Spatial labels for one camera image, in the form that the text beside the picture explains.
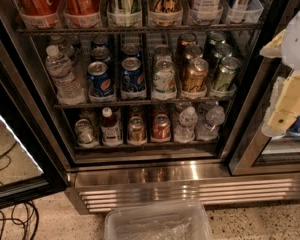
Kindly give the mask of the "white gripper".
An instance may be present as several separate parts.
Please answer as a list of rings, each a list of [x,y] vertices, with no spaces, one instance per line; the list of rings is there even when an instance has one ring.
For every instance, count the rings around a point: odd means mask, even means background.
[[[267,137],[286,133],[300,116],[300,10],[286,27],[259,54],[265,58],[281,58],[295,69],[287,78],[278,77],[273,85],[261,132]]]

